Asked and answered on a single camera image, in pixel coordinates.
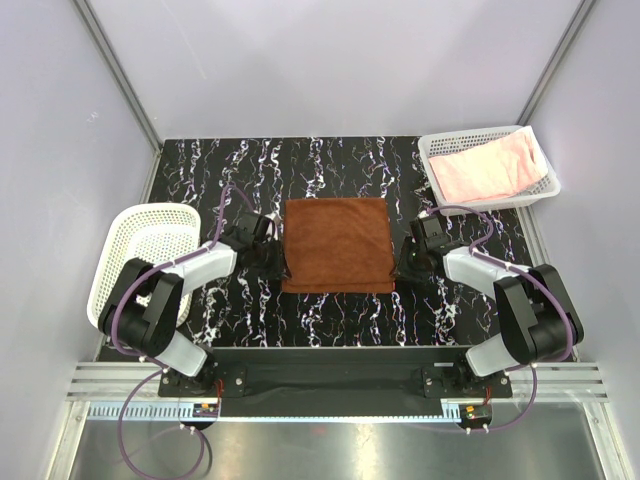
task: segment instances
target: folded towel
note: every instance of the folded towel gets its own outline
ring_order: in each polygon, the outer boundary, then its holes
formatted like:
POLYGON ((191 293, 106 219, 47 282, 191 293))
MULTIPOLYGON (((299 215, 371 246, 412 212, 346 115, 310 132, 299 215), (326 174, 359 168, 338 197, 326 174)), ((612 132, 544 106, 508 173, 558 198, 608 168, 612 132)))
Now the folded towel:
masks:
POLYGON ((287 293, 391 293, 394 266, 384 198, 288 200, 287 293))
POLYGON ((451 203, 511 197, 548 173, 531 127, 429 162, 444 198, 451 203))

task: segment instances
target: white plastic basket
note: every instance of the white plastic basket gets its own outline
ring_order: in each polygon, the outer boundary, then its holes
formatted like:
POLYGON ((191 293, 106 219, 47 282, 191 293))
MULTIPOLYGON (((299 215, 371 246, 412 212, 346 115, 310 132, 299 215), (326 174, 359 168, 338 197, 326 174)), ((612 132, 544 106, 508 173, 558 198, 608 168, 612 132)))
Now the white plastic basket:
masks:
MULTIPOLYGON (((96 275, 91 285, 87 316, 98 326, 98 317, 124 264, 138 257, 158 264, 195 250, 200 242, 200 215, 178 203, 149 203, 128 208, 109 229, 96 275)), ((138 298, 146 305, 148 298, 138 298)), ((177 325, 189 314, 191 294, 182 297, 177 325)))
MULTIPOLYGON (((480 212, 486 212, 487 210, 526 207, 537 202, 541 198, 553 197, 560 193, 560 182, 556 177, 556 172, 553 170, 553 167, 549 163, 547 156, 542 151, 542 148, 540 148, 538 140, 533 134, 533 129, 531 127, 512 125, 509 127, 480 128, 476 130, 462 130, 459 132, 425 135, 418 141, 422 164, 424 165, 424 169, 427 173, 427 177, 431 184, 431 188, 433 189, 433 194, 436 197, 436 203, 438 206, 442 207, 451 205, 451 202, 447 202, 445 200, 442 190, 440 189, 440 185, 438 185, 438 180, 431 168, 431 163, 429 163, 429 158, 439 155, 449 155, 451 153, 467 150, 477 145, 483 145, 491 140, 497 140, 498 138, 502 138, 520 129, 531 134, 534 148, 537 148, 542 153, 545 161, 547 162, 549 173, 538 183, 513 197, 466 202, 463 205, 474 208, 480 212)), ((442 210, 441 213, 443 215, 463 215, 467 212, 460 209, 446 209, 442 210)))

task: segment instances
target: brown towel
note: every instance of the brown towel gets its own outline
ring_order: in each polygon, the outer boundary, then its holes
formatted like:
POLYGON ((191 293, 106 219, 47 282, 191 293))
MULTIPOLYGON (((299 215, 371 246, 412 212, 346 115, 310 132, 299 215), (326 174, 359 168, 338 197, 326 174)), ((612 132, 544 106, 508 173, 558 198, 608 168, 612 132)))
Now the brown towel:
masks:
POLYGON ((287 293, 391 293, 393 248, 384 198, 288 200, 287 293))

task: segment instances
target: gray wall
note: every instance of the gray wall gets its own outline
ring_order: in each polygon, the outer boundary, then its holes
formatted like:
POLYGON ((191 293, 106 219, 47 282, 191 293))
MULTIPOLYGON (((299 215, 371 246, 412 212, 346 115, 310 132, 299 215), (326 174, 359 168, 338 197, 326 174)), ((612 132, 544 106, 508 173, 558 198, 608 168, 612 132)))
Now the gray wall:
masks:
POLYGON ((640 3, 599 2, 533 118, 563 191, 535 207, 640 473, 640 3))
POLYGON ((42 478, 113 217, 152 153, 69 0, 0 2, 0 478, 42 478))
POLYGON ((579 0, 91 0, 164 138, 509 125, 579 0))

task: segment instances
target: pink towel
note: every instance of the pink towel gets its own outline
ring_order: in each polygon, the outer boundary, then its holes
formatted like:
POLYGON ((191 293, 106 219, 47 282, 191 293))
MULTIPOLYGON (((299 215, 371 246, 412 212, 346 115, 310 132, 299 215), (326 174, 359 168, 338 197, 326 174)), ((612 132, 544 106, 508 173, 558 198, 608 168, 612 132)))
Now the pink towel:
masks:
POLYGON ((484 145, 429 159, 447 202, 505 198, 534 185, 548 173, 530 127, 484 145))

